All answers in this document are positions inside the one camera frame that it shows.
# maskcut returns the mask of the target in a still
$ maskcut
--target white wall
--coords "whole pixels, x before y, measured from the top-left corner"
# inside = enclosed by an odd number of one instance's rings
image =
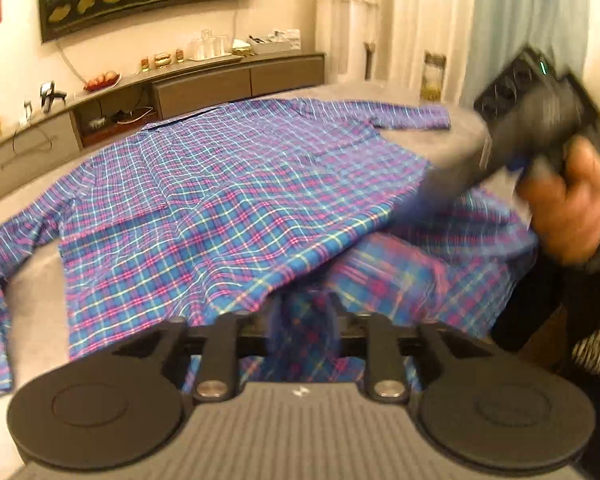
[[[107,70],[138,70],[144,56],[185,48],[201,28],[231,34],[235,9],[237,37],[273,28],[299,28],[304,46],[314,45],[314,0],[234,0],[140,12],[61,38],[64,51],[86,79]],[[77,92],[82,83],[64,65],[53,43],[42,45],[37,0],[2,0],[0,24],[0,116],[11,124],[22,103],[36,105],[40,84],[53,79],[59,89]]]

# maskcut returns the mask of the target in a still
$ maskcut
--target person's hand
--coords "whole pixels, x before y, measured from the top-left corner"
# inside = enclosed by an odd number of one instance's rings
[[[524,178],[517,191],[529,204],[531,227],[549,256],[564,265],[593,256],[600,245],[600,156],[587,139],[573,139],[565,179]]]

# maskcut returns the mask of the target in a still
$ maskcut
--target small golden jar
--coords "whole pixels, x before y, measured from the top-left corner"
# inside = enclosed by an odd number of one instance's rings
[[[154,56],[154,63],[156,68],[164,68],[171,64],[171,54],[163,52],[162,54],[156,54]]]

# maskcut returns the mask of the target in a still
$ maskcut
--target cabinet drawer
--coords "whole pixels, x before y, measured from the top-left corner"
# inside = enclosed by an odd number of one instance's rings
[[[248,68],[191,75],[156,83],[160,118],[169,119],[227,101],[251,97]]]
[[[263,63],[251,68],[254,96],[324,84],[322,56]]]
[[[16,134],[0,145],[0,196],[77,156],[68,113]]]

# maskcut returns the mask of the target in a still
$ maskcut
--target screw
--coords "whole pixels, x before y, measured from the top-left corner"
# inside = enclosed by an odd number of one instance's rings
[[[374,391],[380,397],[392,397],[395,399],[396,397],[400,397],[405,390],[404,384],[394,380],[380,381],[374,385]]]
[[[205,397],[205,399],[218,399],[223,397],[228,390],[226,384],[217,380],[203,381],[196,389],[200,397]]]

